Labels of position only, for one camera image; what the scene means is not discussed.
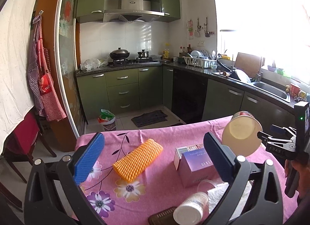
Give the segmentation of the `person's right hand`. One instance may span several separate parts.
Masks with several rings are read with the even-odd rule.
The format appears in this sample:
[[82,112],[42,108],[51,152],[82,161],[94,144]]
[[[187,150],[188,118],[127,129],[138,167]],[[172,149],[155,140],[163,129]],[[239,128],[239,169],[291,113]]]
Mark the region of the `person's right hand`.
[[299,193],[299,199],[303,199],[309,192],[310,185],[310,172],[309,165],[303,165],[298,161],[285,161],[285,177],[289,175],[289,166],[292,166],[299,173],[299,181],[297,191]]

